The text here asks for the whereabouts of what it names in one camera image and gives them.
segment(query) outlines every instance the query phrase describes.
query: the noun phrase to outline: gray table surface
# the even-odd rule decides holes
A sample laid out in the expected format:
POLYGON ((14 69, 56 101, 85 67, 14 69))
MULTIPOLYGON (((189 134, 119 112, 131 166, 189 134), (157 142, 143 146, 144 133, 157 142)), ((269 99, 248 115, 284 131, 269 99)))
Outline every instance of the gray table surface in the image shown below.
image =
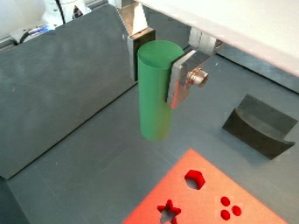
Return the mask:
MULTIPOLYGON (((299 119, 299 95, 215 56, 209 81, 172 113, 167 139, 139 131, 133 87, 30 164, 8 185, 32 224, 119 224, 184 152, 193 148, 277 213, 299 221, 299 146, 268 160, 224 129, 245 94, 299 119)), ((299 129, 285 140, 299 139, 299 129)))

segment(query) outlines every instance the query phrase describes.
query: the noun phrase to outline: bolt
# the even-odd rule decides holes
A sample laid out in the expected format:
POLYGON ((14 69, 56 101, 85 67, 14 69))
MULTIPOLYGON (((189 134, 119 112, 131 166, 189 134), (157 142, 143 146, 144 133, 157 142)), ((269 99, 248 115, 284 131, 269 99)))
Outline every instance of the bolt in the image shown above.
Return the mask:
POLYGON ((200 68, 192 69, 188 73, 188 82, 201 88, 208 81, 208 74, 200 68))

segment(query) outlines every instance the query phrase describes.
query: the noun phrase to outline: gray wall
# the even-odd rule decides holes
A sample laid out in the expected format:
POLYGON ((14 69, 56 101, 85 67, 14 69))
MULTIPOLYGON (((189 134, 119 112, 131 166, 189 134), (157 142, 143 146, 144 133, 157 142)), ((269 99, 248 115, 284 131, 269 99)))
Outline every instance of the gray wall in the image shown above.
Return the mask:
POLYGON ((111 5, 0 54, 0 176, 9 179, 135 84, 111 5))

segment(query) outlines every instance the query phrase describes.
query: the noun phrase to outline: red circle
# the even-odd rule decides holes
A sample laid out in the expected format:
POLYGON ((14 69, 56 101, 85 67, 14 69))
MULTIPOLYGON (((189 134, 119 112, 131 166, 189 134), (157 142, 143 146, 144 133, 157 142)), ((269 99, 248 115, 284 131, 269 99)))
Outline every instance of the red circle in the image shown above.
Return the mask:
POLYGON ((220 204, 227 207, 229 205, 229 199, 227 197, 220 198, 220 204))
POLYGON ((233 213, 236 216, 240 216, 240 215, 241 215, 241 210, 240 210, 240 208, 239 208, 237 206, 233 206, 233 207, 231 208, 231 211, 232 211, 232 213, 233 213))
POLYGON ((229 212, 227 210, 221 210, 220 217, 224 221, 227 221, 229 219, 229 212))

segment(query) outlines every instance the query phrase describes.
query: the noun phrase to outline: cross-shaped hole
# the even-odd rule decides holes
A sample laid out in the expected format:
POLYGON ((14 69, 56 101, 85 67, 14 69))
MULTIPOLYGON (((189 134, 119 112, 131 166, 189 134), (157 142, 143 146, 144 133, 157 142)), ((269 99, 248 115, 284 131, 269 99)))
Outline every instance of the cross-shaped hole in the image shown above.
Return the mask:
POLYGON ((160 223, 164 224, 171 222, 172 224, 177 224, 176 222, 176 215, 181 212, 181 209, 173 207, 172 201, 168 199, 165 206, 157 207, 159 212, 161 213, 160 223))

